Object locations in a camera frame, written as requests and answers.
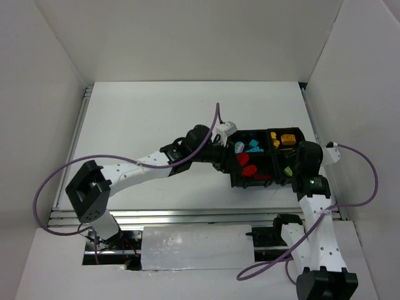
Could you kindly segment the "red lego bar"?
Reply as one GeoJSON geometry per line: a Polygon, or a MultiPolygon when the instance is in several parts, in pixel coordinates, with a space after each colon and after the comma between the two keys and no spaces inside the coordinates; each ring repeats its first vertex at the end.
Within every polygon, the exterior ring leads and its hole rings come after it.
{"type": "Polygon", "coordinates": [[[236,156],[236,159],[241,167],[244,167],[249,162],[249,154],[241,152],[236,156]]]}
{"type": "Polygon", "coordinates": [[[256,180],[270,180],[271,176],[270,175],[263,175],[263,174],[255,174],[254,178],[256,180]]]}

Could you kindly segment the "light green lego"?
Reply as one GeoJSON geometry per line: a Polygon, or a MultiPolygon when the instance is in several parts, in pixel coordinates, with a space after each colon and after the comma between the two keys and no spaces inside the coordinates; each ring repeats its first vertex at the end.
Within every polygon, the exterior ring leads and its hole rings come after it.
{"type": "Polygon", "coordinates": [[[289,177],[293,175],[293,172],[289,166],[284,169],[284,173],[289,177]]]}

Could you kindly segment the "orange lego plate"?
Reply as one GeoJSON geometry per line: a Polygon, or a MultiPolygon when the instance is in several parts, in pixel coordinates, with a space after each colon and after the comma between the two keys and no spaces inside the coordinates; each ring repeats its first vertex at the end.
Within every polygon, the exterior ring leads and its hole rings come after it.
{"type": "Polygon", "coordinates": [[[283,134],[281,136],[281,144],[284,146],[293,146],[296,144],[296,136],[294,134],[283,134]]]}

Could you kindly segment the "red flower lego piece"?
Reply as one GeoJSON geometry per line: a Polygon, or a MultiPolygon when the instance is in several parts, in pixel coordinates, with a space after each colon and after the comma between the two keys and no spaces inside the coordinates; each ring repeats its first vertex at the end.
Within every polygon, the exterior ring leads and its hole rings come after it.
{"type": "Polygon", "coordinates": [[[253,178],[257,173],[257,167],[255,165],[246,166],[241,173],[243,178],[253,178]]]}

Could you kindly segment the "small teal square lego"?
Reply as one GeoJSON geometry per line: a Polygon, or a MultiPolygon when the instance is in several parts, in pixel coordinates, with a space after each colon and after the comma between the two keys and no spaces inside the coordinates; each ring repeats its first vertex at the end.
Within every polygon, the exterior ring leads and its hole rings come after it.
{"type": "Polygon", "coordinates": [[[256,147],[258,147],[258,144],[259,144],[258,141],[252,139],[251,142],[249,143],[249,147],[256,148],[256,147]]]}

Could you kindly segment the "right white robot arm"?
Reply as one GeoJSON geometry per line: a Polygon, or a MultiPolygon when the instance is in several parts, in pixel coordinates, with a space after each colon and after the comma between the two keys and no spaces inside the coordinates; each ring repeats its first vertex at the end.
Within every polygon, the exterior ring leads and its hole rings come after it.
{"type": "Polygon", "coordinates": [[[358,287],[358,277],[348,271],[334,232],[328,180],[319,173],[324,153],[314,142],[299,143],[291,184],[304,220],[289,214],[274,220],[299,273],[298,299],[350,299],[358,287]]]}

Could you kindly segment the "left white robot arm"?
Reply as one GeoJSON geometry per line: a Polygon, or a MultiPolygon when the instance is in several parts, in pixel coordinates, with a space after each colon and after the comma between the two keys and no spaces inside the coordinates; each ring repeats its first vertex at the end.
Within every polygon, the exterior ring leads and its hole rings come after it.
{"type": "Polygon", "coordinates": [[[212,138],[207,126],[197,125],[186,136],[136,163],[100,166],[94,160],[85,162],[66,186],[66,194],[79,222],[92,227],[94,241],[103,243],[108,249],[118,247],[123,234],[107,209],[110,197],[146,181],[183,173],[192,163],[211,163],[221,168],[228,137],[236,131],[233,122],[223,122],[216,127],[216,137],[212,138]]]}

